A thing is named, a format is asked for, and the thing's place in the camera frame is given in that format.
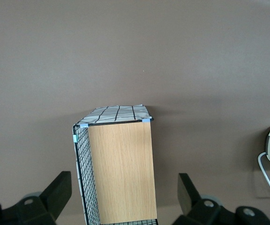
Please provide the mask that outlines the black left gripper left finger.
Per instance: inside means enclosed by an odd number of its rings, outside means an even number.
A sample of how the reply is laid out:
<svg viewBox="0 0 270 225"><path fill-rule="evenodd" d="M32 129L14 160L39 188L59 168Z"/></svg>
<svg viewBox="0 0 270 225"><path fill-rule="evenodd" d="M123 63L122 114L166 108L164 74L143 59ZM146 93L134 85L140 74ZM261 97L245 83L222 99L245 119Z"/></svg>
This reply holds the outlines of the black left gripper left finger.
<svg viewBox="0 0 270 225"><path fill-rule="evenodd" d="M62 171L39 195L28 196L2 209L0 225L55 225L72 195L70 171Z"/></svg>

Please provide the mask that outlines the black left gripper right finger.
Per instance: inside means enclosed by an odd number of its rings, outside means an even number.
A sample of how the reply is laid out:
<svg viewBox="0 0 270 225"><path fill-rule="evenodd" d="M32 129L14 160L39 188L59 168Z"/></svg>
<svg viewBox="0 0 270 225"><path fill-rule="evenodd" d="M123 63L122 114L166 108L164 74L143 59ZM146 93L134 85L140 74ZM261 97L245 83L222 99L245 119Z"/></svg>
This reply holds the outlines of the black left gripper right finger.
<svg viewBox="0 0 270 225"><path fill-rule="evenodd" d="M202 198L186 173L178 174L177 196L182 215L175 225L270 225L270 219L257 208L240 206L231 212L212 199Z"/></svg>

